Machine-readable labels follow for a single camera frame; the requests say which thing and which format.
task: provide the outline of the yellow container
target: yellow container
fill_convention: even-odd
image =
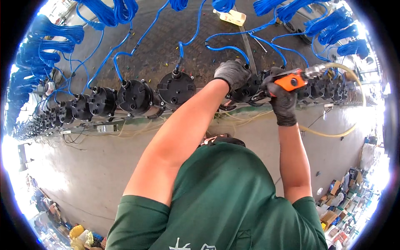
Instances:
[[[70,238],[71,239],[76,238],[76,237],[80,236],[84,231],[85,231],[85,229],[83,228],[82,225],[77,225],[71,229]]]
[[[237,26],[243,26],[244,21],[246,21],[246,15],[235,10],[230,10],[228,13],[223,13],[214,9],[212,12],[216,13],[221,20],[236,24]]]

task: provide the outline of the factory floor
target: factory floor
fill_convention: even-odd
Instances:
[[[151,24],[158,8],[164,0],[140,1],[140,9],[133,21],[134,35],[130,35],[127,41],[118,51],[130,52],[136,45],[140,36]],[[121,56],[117,59],[121,74],[125,79],[145,78],[150,86],[155,87],[160,79],[171,72],[179,57],[176,50],[177,41],[188,41],[196,29],[197,13],[200,1],[192,1],[188,7],[176,13],[169,6],[160,14],[160,19],[143,40],[134,56]],[[247,15],[245,28],[260,26],[272,19],[271,14],[257,17],[250,1],[238,1],[238,11]],[[204,47],[204,40],[219,32],[238,32],[237,26],[221,21],[212,13],[212,6],[206,2],[201,16],[200,32],[194,42],[185,47],[185,60],[183,67],[186,72],[192,72],[196,77],[197,87],[203,87],[213,77],[213,72],[220,62],[235,59],[238,53],[232,50],[214,52]],[[307,19],[302,15],[295,15],[293,23],[301,28]],[[101,36],[100,31],[85,26],[85,39],[82,44],[76,45],[73,59],[84,60],[97,46]],[[116,46],[125,37],[129,30],[129,24],[118,25],[115,28],[107,27],[104,31],[104,39],[96,53],[86,62],[88,73],[93,76],[100,67],[110,49]],[[287,34],[283,26],[271,25],[267,29],[257,33],[259,37],[270,41],[277,35]],[[293,48],[304,54],[310,65],[321,63],[313,53],[310,46],[303,43],[300,38],[292,36],[280,38],[279,45]],[[271,66],[281,66],[282,59],[270,47],[264,53],[260,45],[249,37],[249,44],[253,52],[257,70],[263,70]],[[210,45],[220,48],[223,46],[237,46],[245,49],[245,44],[240,35],[220,36],[214,38]],[[287,69],[305,67],[304,60],[290,51],[283,51],[288,65]],[[105,86],[119,90],[118,80],[112,56],[93,80],[91,86]],[[67,60],[57,64],[66,77],[70,77],[70,65]],[[80,93],[86,85],[87,76],[80,67],[71,83],[71,91]],[[60,93],[58,100],[70,100],[71,97]],[[315,199],[319,188],[325,193],[333,179],[341,180],[350,167],[358,164],[360,149],[364,137],[372,128],[370,121],[373,108],[359,107],[335,107],[327,114],[326,120],[320,118],[312,125],[312,129],[327,134],[339,134],[350,128],[356,121],[356,130],[340,138],[321,137],[306,132],[304,134],[304,146],[310,161],[312,191]],[[304,110],[298,110],[299,124],[309,126],[322,115],[323,107],[314,106]],[[259,112],[242,112],[237,115],[239,119],[249,120]],[[277,135],[276,118],[269,113],[252,120],[251,122],[226,118],[227,120],[214,120],[209,128],[210,134],[229,133],[246,143],[246,146],[254,151],[264,162],[272,179],[276,182],[279,174],[279,143]],[[72,223],[79,223],[85,228],[106,236],[113,224],[117,206],[119,204],[125,186],[130,179],[135,166],[154,134],[157,124],[162,119],[152,124],[127,124],[120,136],[98,136],[90,134],[81,136],[75,144],[65,144],[61,137],[43,138],[38,143],[25,146],[26,157],[35,159],[28,163],[28,170],[38,182],[38,185],[46,194],[57,202],[62,214]],[[276,184],[277,196],[283,196],[282,181]]]

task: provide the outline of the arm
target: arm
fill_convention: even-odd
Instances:
[[[285,198],[292,204],[312,196],[310,164],[301,140],[298,124],[278,126],[280,144],[280,175]]]
[[[143,152],[123,195],[142,196],[170,206],[179,168],[196,150],[224,96],[230,89],[242,87],[250,77],[251,72],[240,60],[221,63],[214,80],[162,125]]]
[[[312,196],[310,164],[294,113],[297,102],[296,93],[287,92],[271,82],[272,76],[282,71],[284,70],[281,68],[272,67],[271,77],[266,78],[263,85],[266,85],[267,89],[276,96],[271,98],[270,103],[278,124],[280,175],[284,196],[293,204],[300,198]]]

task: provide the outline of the orange tool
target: orange tool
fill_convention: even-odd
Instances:
[[[286,71],[272,77],[275,84],[281,86],[286,91],[293,91],[307,85],[308,78],[305,72],[299,68]]]

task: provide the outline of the gray work glove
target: gray work glove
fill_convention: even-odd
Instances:
[[[251,78],[250,69],[245,69],[240,59],[221,62],[215,70],[214,79],[222,79],[229,85],[229,92],[244,86]]]
[[[271,75],[264,79],[262,86],[266,86],[268,91],[276,97],[271,97],[270,104],[276,114],[277,124],[279,126],[291,127],[297,123],[294,110],[296,108],[297,94],[294,91],[288,92],[281,86],[272,82],[272,77],[284,72],[285,70],[272,67]]]

